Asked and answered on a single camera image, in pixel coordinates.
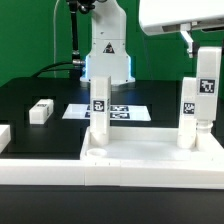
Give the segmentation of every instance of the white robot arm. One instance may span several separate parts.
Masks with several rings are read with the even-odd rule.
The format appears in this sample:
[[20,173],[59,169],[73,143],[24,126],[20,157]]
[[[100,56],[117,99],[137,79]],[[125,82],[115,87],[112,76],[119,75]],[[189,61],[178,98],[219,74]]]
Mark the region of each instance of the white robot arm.
[[[223,27],[223,8],[219,0],[141,0],[139,22],[147,35],[181,32],[192,57],[194,42],[188,32]],[[209,145],[205,140],[216,117],[221,56],[222,47],[199,48],[196,78],[184,78],[177,142],[181,148],[196,144],[205,150]]]
[[193,57],[198,50],[189,35],[197,29],[223,29],[224,1],[220,0],[141,0],[139,22],[147,35],[181,32]]

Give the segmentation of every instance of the white pillar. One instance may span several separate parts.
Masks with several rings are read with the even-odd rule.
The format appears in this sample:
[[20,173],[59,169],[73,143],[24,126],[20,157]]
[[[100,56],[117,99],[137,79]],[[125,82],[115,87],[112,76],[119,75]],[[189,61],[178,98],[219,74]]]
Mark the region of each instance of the white pillar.
[[94,76],[90,91],[90,141],[100,147],[109,142],[111,78]]

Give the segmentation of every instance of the black cable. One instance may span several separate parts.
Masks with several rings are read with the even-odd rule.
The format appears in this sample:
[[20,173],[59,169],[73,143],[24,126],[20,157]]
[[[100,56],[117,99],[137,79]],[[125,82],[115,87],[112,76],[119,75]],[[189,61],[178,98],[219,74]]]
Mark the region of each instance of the black cable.
[[59,69],[48,69],[48,70],[44,70],[43,72],[60,72],[60,71],[70,71],[74,68],[59,68]]
[[31,77],[32,78],[37,78],[42,72],[48,70],[49,68],[54,68],[54,67],[57,67],[57,66],[60,66],[60,65],[72,65],[72,62],[62,61],[62,62],[58,62],[58,63],[55,63],[55,64],[48,65],[48,66],[42,68],[41,70],[39,70],[38,72],[34,73]]

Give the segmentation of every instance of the warning label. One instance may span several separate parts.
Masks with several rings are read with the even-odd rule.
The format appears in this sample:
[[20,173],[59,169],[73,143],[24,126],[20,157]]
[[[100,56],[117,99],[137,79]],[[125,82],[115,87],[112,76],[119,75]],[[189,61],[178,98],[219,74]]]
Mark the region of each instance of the warning label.
[[111,43],[107,44],[107,46],[104,49],[103,53],[106,53],[106,54],[115,54],[114,49],[113,49]]

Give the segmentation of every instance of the black tabletop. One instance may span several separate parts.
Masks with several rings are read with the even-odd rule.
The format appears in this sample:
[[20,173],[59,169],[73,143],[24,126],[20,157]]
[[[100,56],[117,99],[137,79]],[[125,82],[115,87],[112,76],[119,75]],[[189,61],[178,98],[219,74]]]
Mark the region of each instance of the black tabletop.
[[[152,121],[111,125],[177,127],[181,83],[138,81],[112,93],[112,104],[146,105]],[[45,125],[30,125],[28,111],[39,99],[54,99]],[[89,90],[68,79],[18,78],[0,88],[0,123],[10,124],[12,141],[1,158],[79,159],[88,120],[63,120],[68,104],[88,104]],[[213,134],[224,142],[224,104],[218,101]],[[2,224],[219,224],[224,191],[202,189],[0,186]]]
[[[177,127],[179,82],[138,81],[136,88],[112,92],[113,105],[147,106],[151,121],[111,121],[111,125]],[[29,110],[40,99],[54,100],[44,125],[29,124]],[[69,104],[89,104],[89,89],[68,79],[18,78],[0,88],[0,123],[10,124],[12,141],[2,158],[79,159],[89,120],[62,119]]]

